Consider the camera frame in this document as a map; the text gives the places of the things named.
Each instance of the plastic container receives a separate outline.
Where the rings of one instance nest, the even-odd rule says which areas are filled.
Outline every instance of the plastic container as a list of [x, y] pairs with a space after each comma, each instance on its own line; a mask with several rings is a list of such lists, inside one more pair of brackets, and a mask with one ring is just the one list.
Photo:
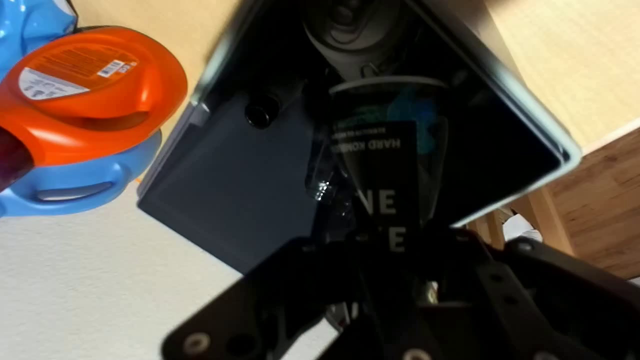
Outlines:
[[159, 132], [144, 145], [100, 161], [43, 167], [0, 192], [0, 216], [54, 216], [97, 209], [120, 196], [159, 148]]
[[76, 165], [142, 145], [184, 97], [185, 74], [162, 45], [128, 29], [92, 29], [8, 73], [0, 128], [28, 148], [34, 167]]
[[0, 78], [28, 53], [70, 34], [76, 21], [66, 0], [1, 0]]

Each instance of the orange container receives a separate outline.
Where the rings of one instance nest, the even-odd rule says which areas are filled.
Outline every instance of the orange container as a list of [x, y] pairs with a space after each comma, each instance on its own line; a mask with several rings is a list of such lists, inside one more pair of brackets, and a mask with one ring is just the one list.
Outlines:
[[74, 165], [142, 145], [184, 97], [184, 71], [162, 45], [128, 29], [92, 29], [8, 73], [0, 128], [28, 148], [34, 167]]

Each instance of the blue container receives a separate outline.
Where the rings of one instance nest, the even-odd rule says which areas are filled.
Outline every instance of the blue container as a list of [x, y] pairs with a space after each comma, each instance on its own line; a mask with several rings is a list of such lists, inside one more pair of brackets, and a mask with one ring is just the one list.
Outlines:
[[76, 29], [68, 0], [0, 0], [0, 78], [28, 53]]
[[120, 196], [159, 148], [159, 132], [144, 145], [100, 161], [34, 168], [0, 192], [0, 216], [54, 216], [97, 209]]

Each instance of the table surface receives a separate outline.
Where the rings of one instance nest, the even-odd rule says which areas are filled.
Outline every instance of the table surface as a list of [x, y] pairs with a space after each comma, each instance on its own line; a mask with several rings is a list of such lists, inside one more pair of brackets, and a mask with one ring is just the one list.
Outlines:
[[[446, 0], [515, 71], [584, 152], [640, 123], [636, 0]], [[166, 45], [194, 87], [238, 0], [74, 0], [79, 26]], [[0, 358], [158, 358], [166, 333], [238, 274], [133, 207], [0, 221]], [[293, 358], [312, 358], [323, 334]]]

